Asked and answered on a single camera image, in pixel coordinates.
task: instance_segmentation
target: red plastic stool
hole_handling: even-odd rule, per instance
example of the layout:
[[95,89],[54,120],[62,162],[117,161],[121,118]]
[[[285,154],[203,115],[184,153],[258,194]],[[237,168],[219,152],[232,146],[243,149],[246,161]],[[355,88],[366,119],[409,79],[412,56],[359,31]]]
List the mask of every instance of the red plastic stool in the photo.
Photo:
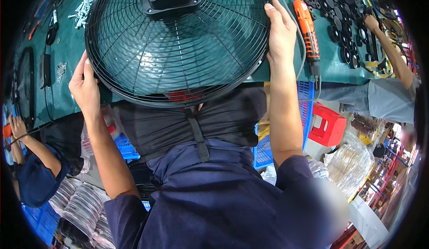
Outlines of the red plastic stool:
[[311,129],[308,138],[324,146],[338,145],[346,128],[346,118],[319,102],[313,104],[313,114],[322,117],[322,123],[320,123],[320,128]]

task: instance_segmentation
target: red-handled pliers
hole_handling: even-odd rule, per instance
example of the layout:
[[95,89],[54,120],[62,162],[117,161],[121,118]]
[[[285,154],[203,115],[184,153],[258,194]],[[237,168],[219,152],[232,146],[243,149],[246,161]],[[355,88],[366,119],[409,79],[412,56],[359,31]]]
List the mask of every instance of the red-handled pliers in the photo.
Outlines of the red-handled pliers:
[[33,30],[31,30],[28,40],[31,40],[33,38],[34,32],[36,31],[36,28],[40,25],[40,20],[37,21],[37,25],[35,27],[33,27]]

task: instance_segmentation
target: dark blue t-shirt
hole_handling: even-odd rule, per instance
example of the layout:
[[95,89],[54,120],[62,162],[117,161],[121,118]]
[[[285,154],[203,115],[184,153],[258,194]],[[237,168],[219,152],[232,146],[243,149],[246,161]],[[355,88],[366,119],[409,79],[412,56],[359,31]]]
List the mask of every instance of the dark blue t-shirt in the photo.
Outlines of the dark blue t-shirt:
[[34,154],[30,154],[18,170],[17,180],[21,202],[30,207],[40,207],[57,192],[62,180],[72,170],[67,160],[51,146],[44,144],[61,161],[61,170],[56,177]]
[[273,186],[253,168],[250,147],[206,145],[209,162],[193,141],[147,162],[163,184],[149,213],[134,195],[104,203],[116,248],[299,248],[278,230],[275,210],[289,184],[312,177],[307,158],[287,159]]

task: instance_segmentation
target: small fan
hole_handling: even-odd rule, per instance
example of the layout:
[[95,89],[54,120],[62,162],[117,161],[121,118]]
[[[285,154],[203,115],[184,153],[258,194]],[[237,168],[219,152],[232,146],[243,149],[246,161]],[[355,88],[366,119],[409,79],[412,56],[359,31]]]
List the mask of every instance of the small fan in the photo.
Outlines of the small fan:
[[96,0],[85,45],[127,101],[189,107],[248,78],[268,49],[270,0]]

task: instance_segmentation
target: gray cable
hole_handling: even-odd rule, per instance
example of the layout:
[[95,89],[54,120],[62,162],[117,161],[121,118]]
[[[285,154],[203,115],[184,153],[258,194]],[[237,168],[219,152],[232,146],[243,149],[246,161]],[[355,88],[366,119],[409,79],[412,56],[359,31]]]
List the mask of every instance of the gray cable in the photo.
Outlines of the gray cable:
[[[296,24],[297,26],[297,34],[299,36],[299,39],[301,40],[301,43],[303,44],[303,58],[301,60],[301,65],[299,66],[299,70],[298,70],[298,74],[296,75],[296,79],[298,79],[299,75],[301,74],[301,71],[303,70],[303,66],[305,63],[305,57],[306,57],[306,53],[305,53],[305,42],[304,42],[304,38],[303,38],[303,34],[301,33],[300,29],[299,29],[299,25],[297,23],[297,20],[295,19],[295,16],[293,16],[292,12],[290,11],[289,7],[286,4],[285,0],[282,0],[282,3],[287,11],[287,13],[289,14],[289,16],[292,18],[293,22]],[[322,91],[322,74],[319,75],[319,91],[318,91],[318,95],[313,98],[313,99],[302,99],[299,100],[299,102],[309,102],[309,101],[313,101],[313,100],[317,100],[320,97]]]
[[301,40],[301,43],[303,45],[303,58],[301,60],[301,65],[299,66],[299,70],[298,70],[297,77],[296,77],[296,79],[298,79],[299,75],[301,74],[301,71],[303,70],[303,66],[304,66],[304,63],[305,63],[305,57],[306,57],[305,42],[304,42],[303,34],[301,34],[301,31],[299,29],[299,25],[297,23],[297,20],[295,19],[295,16],[293,16],[292,12],[289,10],[289,7],[287,6],[286,1],[282,0],[282,2],[283,2],[283,5],[284,5],[287,13],[289,14],[289,16],[292,18],[293,22],[297,26],[297,35],[299,36],[299,39]]

